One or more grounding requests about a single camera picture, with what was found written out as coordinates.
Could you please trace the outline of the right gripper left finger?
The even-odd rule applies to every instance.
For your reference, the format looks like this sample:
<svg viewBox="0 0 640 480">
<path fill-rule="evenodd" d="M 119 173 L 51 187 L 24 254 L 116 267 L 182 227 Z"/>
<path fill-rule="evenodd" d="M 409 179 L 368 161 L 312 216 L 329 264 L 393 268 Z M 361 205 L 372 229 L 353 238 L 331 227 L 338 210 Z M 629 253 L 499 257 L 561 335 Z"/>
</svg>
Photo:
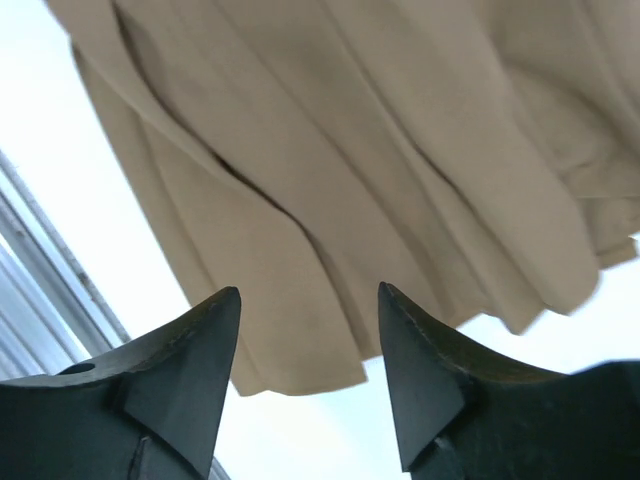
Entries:
<svg viewBox="0 0 640 480">
<path fill-rule="evenodd" d="M 240 314 L 226 287 L 57 375 L 2 382 L 2 478 L 208 478 Z"/>
</svg>

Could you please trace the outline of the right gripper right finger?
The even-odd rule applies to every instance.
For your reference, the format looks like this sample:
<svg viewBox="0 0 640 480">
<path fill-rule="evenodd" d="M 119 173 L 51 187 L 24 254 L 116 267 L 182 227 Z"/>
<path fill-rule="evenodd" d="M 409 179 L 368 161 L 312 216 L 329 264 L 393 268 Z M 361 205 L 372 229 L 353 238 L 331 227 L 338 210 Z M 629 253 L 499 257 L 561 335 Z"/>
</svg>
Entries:
<svg viewBox="0 0 640 480">
<path fill-rule="evenodd" d="M 415 479 L 635 479 L 639 365 L 562 374 L 446 326 L 395 286 L 378 315 L 399 456 Z"/>
</svg>

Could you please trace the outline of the tan skirt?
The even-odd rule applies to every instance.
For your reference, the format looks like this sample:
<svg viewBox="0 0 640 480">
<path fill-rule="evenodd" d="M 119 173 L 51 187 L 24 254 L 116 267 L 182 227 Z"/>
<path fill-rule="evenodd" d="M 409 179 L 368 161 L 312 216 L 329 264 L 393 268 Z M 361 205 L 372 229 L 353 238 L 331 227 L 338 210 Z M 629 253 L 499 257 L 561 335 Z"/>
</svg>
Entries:
<svg viewBox="0 0 640 480">
<path fill-rule="evenodd" d="M 570 314 L 639 230 L 635 1 L 52 1 L 239 394 L 365 381 L 377 288 L 456 327 Z"/>
</svg>

